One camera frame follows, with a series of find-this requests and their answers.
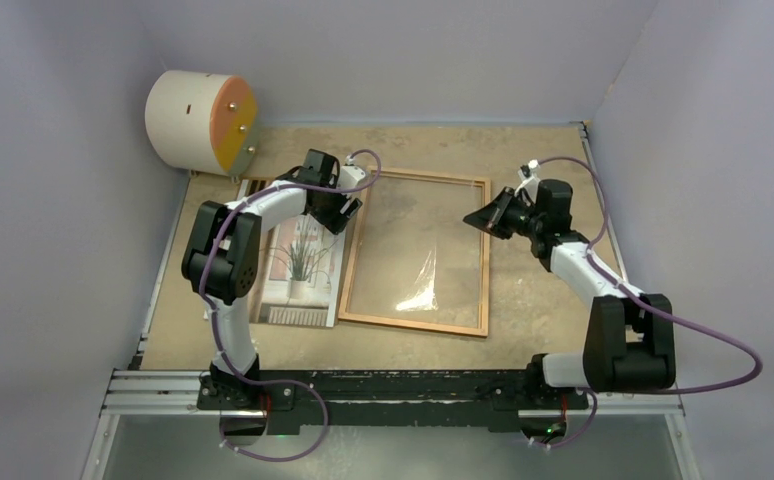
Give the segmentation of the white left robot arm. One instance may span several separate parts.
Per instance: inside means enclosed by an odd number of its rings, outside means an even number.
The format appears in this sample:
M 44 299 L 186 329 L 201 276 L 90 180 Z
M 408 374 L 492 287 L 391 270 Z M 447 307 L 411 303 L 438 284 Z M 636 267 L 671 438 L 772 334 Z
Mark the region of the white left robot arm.
M 343 232 L 360 209 L 356 193 L 380 176 L 356 164 L 351 153 L 340 161 L 311 149 L 302 165 L 278 176 L 241 200 L 203 203 L 195 218 L 181 264 L 181 274 L 203 301 L 215 354 L 213 386 L 235 408 L 260 399 L 265 380 L 247 321 L 240 319 L 245 300 L 258 278 L 261 238 L 281 223 L 306 215 L 333 234 Z

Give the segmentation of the plant photo print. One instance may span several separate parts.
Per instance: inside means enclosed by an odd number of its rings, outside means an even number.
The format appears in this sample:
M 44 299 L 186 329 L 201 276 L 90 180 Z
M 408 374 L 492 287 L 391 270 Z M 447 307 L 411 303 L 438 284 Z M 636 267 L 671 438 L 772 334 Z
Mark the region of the plant photo print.
M 332 327 L 344 240 L 345 230 L 334 235 L 306 215 L 265 233 L 243 318 L 254 324 Z

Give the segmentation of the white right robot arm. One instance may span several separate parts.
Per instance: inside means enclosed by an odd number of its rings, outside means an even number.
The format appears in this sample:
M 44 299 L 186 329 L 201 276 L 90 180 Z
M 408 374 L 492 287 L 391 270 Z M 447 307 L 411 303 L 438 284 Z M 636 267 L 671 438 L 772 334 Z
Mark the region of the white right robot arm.
M 494 238 L 528 238 L 532 255 L 589 309 L 582 350 L 534 356 L 533 373 L 524 381 L 526 397 L 547 407 L 565 388 L 665 390 L 676 379 L 674 331 L 664 317 L 671 304 L 661 294 L 629 286 L 591 256 L 588 239 L 572 227 L 572 196 L 568 183 L 540 180 L 534 196 L 505 188 L 463 219 Z

